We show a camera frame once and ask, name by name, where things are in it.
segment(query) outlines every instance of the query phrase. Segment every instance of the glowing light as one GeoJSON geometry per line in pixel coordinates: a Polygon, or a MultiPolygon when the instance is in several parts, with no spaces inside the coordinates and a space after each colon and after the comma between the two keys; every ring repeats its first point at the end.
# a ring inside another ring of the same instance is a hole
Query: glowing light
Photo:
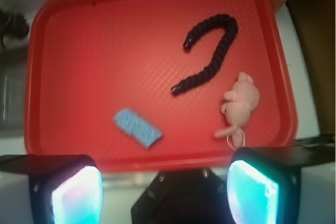
{"type": "Polygon", "coordinates": [[[54,223],[99,223],[102,200],[101,173],[86,166],[51,193],[54,223]]]}
{"type": "Polygon", "coordinates": [[[227,194],[236,223],[276,223],[279,185],[245,161],[230,165],[227,194]]]}

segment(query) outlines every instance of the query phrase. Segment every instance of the blue cloth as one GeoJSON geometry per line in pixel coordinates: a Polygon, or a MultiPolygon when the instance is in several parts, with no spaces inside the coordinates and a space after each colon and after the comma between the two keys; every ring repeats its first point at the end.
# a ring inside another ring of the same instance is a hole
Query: blue cloth
{"type": "Polygon", "coordinates": [[[143,146],[149,148],[163,133],[141,118],[131,109],[123,109],[114,117],[117,126],[125,133],[135,137],[143,146]]]}

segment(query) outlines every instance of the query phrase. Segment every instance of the plastic tray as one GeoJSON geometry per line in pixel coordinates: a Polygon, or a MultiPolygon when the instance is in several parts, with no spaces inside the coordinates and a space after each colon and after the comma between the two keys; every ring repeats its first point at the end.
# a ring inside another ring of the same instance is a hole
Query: plastic tray
{"type": "Polygon", "coordinates": [[[28,56],[25,144],[40,155],[88,154],[104,172],[229,164],[233,151],[214,132],[238,73],[251,75],[260,104],[247,146],[290,145],[297,116],[269,0],[52,0],[34,20],[28,56]],[[173,97],[170,87],[203,69],[224,31],[189,53],[188,31],[218,13],[239,33],[209,83],[173,97]],[[146,150],[113,123],[131,108],[164,132],[146,150]]]}

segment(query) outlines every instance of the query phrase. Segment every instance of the pink toy mouse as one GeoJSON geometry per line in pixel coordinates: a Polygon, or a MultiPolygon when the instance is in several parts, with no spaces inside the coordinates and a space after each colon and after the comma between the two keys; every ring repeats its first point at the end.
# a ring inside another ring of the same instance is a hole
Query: pink toy mouse
{"type": "Polygon", "coordinates": [[[252,77],[241,72],[232,90],[224,93],[224,99],[227,102],[222,105],[221,112],[226,116],[230,127],[217,131],[215,137],[226,136],[228,145],[236,150],[245,146],[245,133],[242,127],[247,124],[252,110],[257,107],[260,94],[253,85],[252,77]]]}

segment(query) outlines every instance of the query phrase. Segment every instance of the black rope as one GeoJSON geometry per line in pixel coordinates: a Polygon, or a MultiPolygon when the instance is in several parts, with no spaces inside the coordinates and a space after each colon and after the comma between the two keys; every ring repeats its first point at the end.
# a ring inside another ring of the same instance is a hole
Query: black rope
{"type": "Polygon", "coordinates": [[[198,23],[197,26],[194,26],[193,29],[188,33],[183,47],[185,50],[190,50],[200,37],[217,27],[223,27],[226,29],[226,31],[218,43],[210,64],[198,74],[189,76],[179,82],[179,84],[171,87],[171,92],[173,95],[186,92],[210,81],[210,79],[215,76],[221,68],[227,50],[238,33],[237,21],[227,14],[217,14],[216,16],[210,17],[209,19],[205,19],[198,23]]]}

